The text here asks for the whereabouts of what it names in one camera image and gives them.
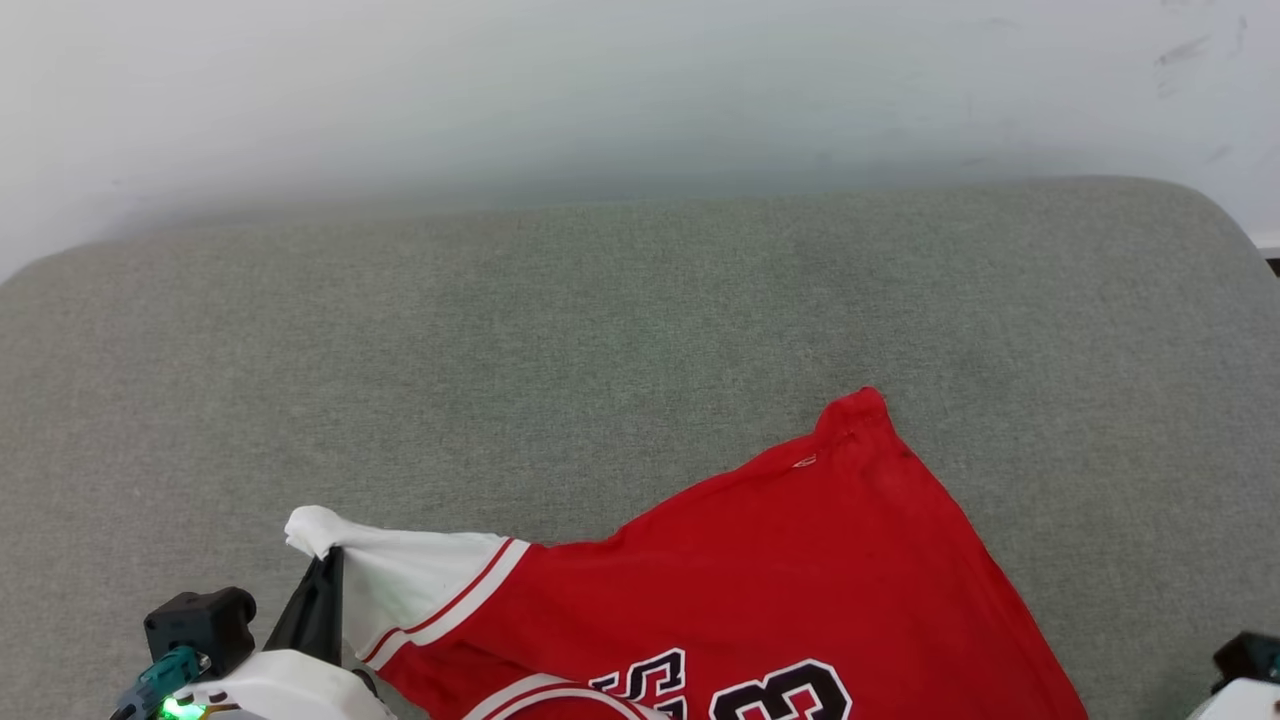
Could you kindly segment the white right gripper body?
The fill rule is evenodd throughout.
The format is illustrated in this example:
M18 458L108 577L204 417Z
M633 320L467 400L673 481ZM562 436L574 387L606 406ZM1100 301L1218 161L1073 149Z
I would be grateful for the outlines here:
M1280 720L1280 683L1231 680L1196 707L1188 720Z

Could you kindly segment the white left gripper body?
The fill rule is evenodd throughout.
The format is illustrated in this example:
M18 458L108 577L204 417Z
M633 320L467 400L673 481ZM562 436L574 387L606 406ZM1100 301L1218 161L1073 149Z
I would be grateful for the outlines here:
M296 650L253 653L175 701L204 707L201 720L398 720L361 675Z

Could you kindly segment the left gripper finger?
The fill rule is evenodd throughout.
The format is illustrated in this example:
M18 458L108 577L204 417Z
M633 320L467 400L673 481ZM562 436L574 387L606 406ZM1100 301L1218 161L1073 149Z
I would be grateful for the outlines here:
M342 547L329 548L312 568L312 656L335 666L342 665L344 568Z
M312 560L264 644L323 656L323 560Z

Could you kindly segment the red basketball jersey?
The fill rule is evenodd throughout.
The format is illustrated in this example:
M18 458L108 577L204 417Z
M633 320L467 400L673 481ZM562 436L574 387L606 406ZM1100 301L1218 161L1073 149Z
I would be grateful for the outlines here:
M346 641L430 720L1088 720L873 388L605 539L285 539L342 551Z

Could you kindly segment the grey fabric sofa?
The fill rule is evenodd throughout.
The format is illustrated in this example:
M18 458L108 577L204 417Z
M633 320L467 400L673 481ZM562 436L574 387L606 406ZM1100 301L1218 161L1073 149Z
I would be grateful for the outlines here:
M1215 202L1074 178L87 245L0 282L0 720L106 720L145 614L300 505L603 537L864 386L1092 717L1280 635L1280 279Z

